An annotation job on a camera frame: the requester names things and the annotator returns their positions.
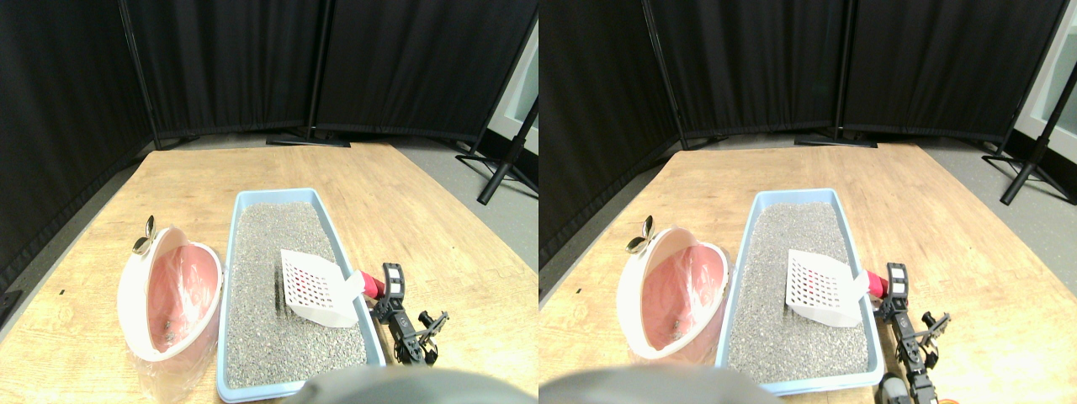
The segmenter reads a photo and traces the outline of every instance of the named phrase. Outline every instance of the gray floor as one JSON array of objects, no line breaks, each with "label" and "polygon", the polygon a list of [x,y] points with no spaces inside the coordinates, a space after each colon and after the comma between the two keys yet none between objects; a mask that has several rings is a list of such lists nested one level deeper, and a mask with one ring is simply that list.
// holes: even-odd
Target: gray floor
[{"label": "gray floor", "polygon": [[[793,135],[735,136],[703,150],[736,150],[792,148]],[[920,138],[914,140],[928,155],[953,175],[962,184],[982,200],[1013,233],[1032,249],[1059,279],[1077,294],[1077,207],[1069,205],[1058,192],[1043,182],[1030,181],[1010,206],[998,201],[1015,177],[1008,165],[993,168],[980,157],[985,153],[973,145],[948,138]],[[675,153],[674,145],[667,155]],[[540,307],[551,290],[571,273],[576,262],[625,209],[658,175],[661,167],[647,170],[625,186],[591,218],[565,246],[554,255],[538,273]]]},{"label": "gray floor", "polygon": [[[207,150],[265,148],[266,135],[261,134],[228,134],[205,136],[190,143],[184,143],[176,150]],[[493,231],[535,271],[538,270],[538,197],[534,192],[515,181],[505,181],[493,195],[488,206],[475,200],[482,186],[490,178],[490,171],[481,164],[464,165],[456,159],[460,154],[456,150],[430,139],[418,137],[387,137],[376,140],[392,144],[417,166],[426,171],[443,187],[448,190],[479,220]],[[148,145],[141,153],[150,153]],[[23,296],[8,321],[0,330],[0,338],[6,335],[11,324],[25,310],[28,297],[37,290],[55,265],[62,260],[74,241],[82,235],[86,226],[97,217],[104,205],[123,186],[138,166],[128,167],[107,182],[89,201],[53,237],[30,265],[23,271],[11,290],[22,290]]]}]

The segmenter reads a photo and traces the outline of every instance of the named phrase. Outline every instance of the white litter scoop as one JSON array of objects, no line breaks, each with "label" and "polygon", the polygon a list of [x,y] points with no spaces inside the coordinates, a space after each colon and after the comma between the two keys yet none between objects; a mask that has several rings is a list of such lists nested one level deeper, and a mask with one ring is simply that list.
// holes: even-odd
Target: white litter scoop
[{"label": "white litter scoop", "polygon": [[785,304],[796,314],[830,326],[859,324],[857,302],[868,293],[868,277],[853,279],[849,265],[826,255],[789,250]]},{"label": "white litter scoop", "polygon": [[296,315],[332,328],[359,322],[352,302],[363,293],[362,273],[344,280],[340,267],[318,255],[280,250],[284,298]]}]

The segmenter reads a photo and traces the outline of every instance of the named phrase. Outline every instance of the metal pole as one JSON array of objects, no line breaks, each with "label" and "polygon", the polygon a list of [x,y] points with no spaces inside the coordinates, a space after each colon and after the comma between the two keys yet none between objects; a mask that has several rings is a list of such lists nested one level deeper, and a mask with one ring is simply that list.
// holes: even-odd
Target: metal pole
[{"label": "metal pole", "polygon": [[505,175],[513,169],[513,165],[516,163],[516,158],[519,157],[520,152],[523,150],[523,142],[527,140],[528,131],[531,131],[531,125],[534,125],[535,117],[538,116],[538,97],[535,97],[535,103],[531,106],[531,110],[528,111],[528,116],[523,119],[523,125],[520,126],[520,131],[516,134],[513,138],[513,144],[508,147],[508,153],[501,158],[501,164],[498,165],[498,171],[493,173],[490,181],[486,183],[486,187],[482,189],[482,193],[478,195],[478,203],[484,206],[490,201],[493,197],[493,192],[498,191],[498,186],[501,185],[501,181],[505,179]]},{"label": "metal pole", "polygon": [[662,85],[666,87],[666,97],[669,98],[670,108],[673,109],[673,123],[676,124],[676,133],[681,137],[681,149],[688,150],[688,140],[685,139],[684,128],[681,127],[681,109],[677,108],[676,98],[673,97],[673,85],[670,83],[670,74],[666,70],[662,43],[658,40],[658,28],[655,27],[655,17],[651,10],[651,1],[641,0],[641,2],[643,3],[643,19],[647,24],[647,33],[651,37],[651,48],[655,52],[655,59],[658,60],[658,71],[662,74]]},{"label": "metal pole", "polygon": [[853,26],[855,25],[856,0],[849,0],[845,5],[845,36],[841,45],[841,70],[838,74],[838,106],[835,108],[834,116],[834,140],[841,137],[842,126],[844,126],[845,112],[845,82],[849,81],[849,59],[853,47]]},{"label": "metal pole", "polygon": [[1029,176],[1036,170],[1036,166],[1039,161],[1044,158],[1044,154],[1047,153],[1047,142],[1050,141],[1051,133],[1054,131],[1054,125],[1059,123],[1059,117],[1062,116],[1062,110],[1066,107],[1066,101],[1069,100],[1069,94],[1074,90],[1074,85],[1077,84],[1077,67],[1069,72],[1069,79],[1066,80],[1066,86],[1062,88],[1062,94],[1059,95],[1059,102],[1054,106],[1054,110],[1051,111],[1051,117],[1047,120],[1047,126],[1044,127],[1044,133],[1039,135],[1036,139],[1036,145],[1032,149],[1032,156],[1029,161],[1024,163],[1021,167],[1021,172],[1017,175],[1010,186],[1006,189],[1006,193],[1003,194],[1003,198],[998,199],[1006,206],[1009,206],[1013,201],[1013,197],[1017,196],[1017,192],[1021,191],[1021,186],[1024,182],[1029,180]]},{"label": "metal pole", "polygon": [[124,25],[124,37],[127,38],[127,50],[135,61],[135,73],[138,76],[139,87],[142,89],[142,101],[145,105],[146,117],[150,120],[150,130],[153,131],[154,150],[160,150],[160,138],[157,136],[157,124],[153,119],[153,103],[150,102],[150,92],[145,86],[145,76],[142,75],[142,61],[139,60],[138,45],[135,43],[135,28],[131,25],[130,11],[127,9],[127,0],[117,0],[120,4],[120,20]]},{"label": "metal pole", "polygon": [[[1054,17],[1054,29],[1052,29],[1051,32],[1058,33],[1059,26],[1062,24],[1062,16],[1066,14],[1068,5],[1068,0],[1062,2],[1062,9],[1059,10],[1059,15]],[[1010,135],[1013,134],[1013,126],[1017,125],[1017,119],[1021,115],[1021,110],[1024,109],[1024,103],[1029,100],[1029,92],[1032,90],[1032,85],[1036,82],[1036,75],[1039,74],[1039,69],[1044,67],[1044,59],[1047,59],[1047,52],[1050,51],[1051,43],[1054,42],[1053,38],[1054,36],[1052,34],[1051,40],[1047,41],[1044,45],[1044,50],[1040,51],[1039,58],[1036,59],[1036,69],[1033,71],[1037,73],[1033,74],[1032,78],[1029,79],[1029,83],[1025,85],[1025,88],[1029,90],[1024,93],[1024,96],[1021,97],[1021,101],[1017,103],[1017,111],[1013,111],[1013,116],[1010,119],[1009,126],[1006,127],[1006,135],[1003,136],[1003,142],[998,143],[998,148],[995,148],[995,153],[993,154],[995,157],[1001,157],[1003,152],[1006,151],[1006,144],[1009,143]]]},{"label": "metal pole", "polygon": [[334,0],[325,2],[325,12],[322,14],[322,32],[318,38],[318,61],[314,64],[314,87],[310,92],[310,113],[307,115],[307,136],[304,140],[310,140],[314,134],[314,115],[318,113],[318,95],[322,89],[322,73],[325,62],[325,52],[328,48],[330,24],[333,20]]}]

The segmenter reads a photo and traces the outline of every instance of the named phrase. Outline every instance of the gray litter granules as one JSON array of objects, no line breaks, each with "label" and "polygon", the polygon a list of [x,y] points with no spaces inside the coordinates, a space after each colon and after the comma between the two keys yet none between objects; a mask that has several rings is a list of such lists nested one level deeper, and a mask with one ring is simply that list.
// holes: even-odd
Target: gray litter granules
[{"label": "gray litter granules", "polygon": [[306,380],[366,363],[360,324],[322,326],[284,303],[281,249],[336,262],[313,206],[251,205],[239,218],[235,242],[227,325],[230,388]]},{"label": "gray litter granules", "polygon": [[849,263],[827,203],[775,204],[752,231],[729,338],[729,366],[758,384],[867,372],[864,324],[839,329],[785,306],[789,249]]}]

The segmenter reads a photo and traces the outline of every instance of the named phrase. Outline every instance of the tripod stand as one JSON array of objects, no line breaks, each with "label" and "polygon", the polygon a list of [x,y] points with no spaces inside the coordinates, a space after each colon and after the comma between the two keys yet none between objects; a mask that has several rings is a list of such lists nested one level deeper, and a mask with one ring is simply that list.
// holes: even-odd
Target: tripod stand
[{"label": "tripod stand", "polygon": [[513,172],[513,176],[516,177],[518,181],[531,189],[531,191],[538,192],[538,186],[536,186],[534,182],[531,182],[531,180],[515,166],[516,159],[519,158],[520,152],[523,151],[523,142],[527,140],[528,133],[531,131],[531,126],[535,123],[535,116],[538,116],[538,97],[535,97],[535,103],[531,106],[531,110],[528,111],[528,116],[523,119],[523,125],[520,126],[520,131],[513,137],[513,142],[508,147],[508,153],[506,153],[504,157],[498,159],[466,154],[457,156],[457,159],[461,163],[465,159],[473,159],[476,162],[482,162],[482,164],[498,164],[498,170],[493,173],[493,177],[490,178],[490,181],[486,183],[486,187],[482,189],[482,193],[480,193],[478,195],[478,199],[476,199],[479,204],[486,205],[490,203],[490,198],[493,197],[493,192],[498,191],[498,186],[501,185],[501,181],[505,179],[505,176],[507,176],[509,171]]},{"label": "tripod stand", "polygon": [[1066,80],[1066,85],[1062,88],[1062,94],[1059,95],[1059,102],[1054,106],[1054,110],[1051,111],[1051,117],[1047,120],[1047,126],[1044,127],[1044,133],[1036,138],[1036,145],[1033,147],[1032,155],[1027,161],[1004,157],[1002,156],[1002,153],[998,153],[997,155],[983,156],[985,162],[996,159],[999,162],[1021,164],[1021,172],[1017,175],[1017,178],[1013,179],[1010,186],[1006,189],[1006,193],[1003,194],[1002,199],[998,199],[1006,206],[1009,206],[1009,204],[1013,201],[1013,197],[1017,196],[1017,192],[1021,191],[1021,186],[1024,185],[1024,182],[1029,180],[1029,176],[1033,172],[1036,173],[1036,177],[1043,179],[1044,182],[1047,182],[1058,190],[1066,201],[1077,205],[1077,200],[1074,200],[1074,197],[1069,195],[1069,193],[1067,193],[1062,185],[1059,185],[1059,183],[1054,181],[1051,176],[1047,175],[1047,171],[1044,171],[1044,169],[1039,167],[1039,161],[1043,159],[1044,154],[1047,153],[1047,142],[1050,141],[1051,133],[1054,131],[1054,125],[1059,123],[1059,117],[1062,116],[1062,110],[1065,109],[1066,101],[1069,100],[1069,94],[1073,93],[1075,84],[1077,84],[1077,67],[1069,72],[1069,79]]}]

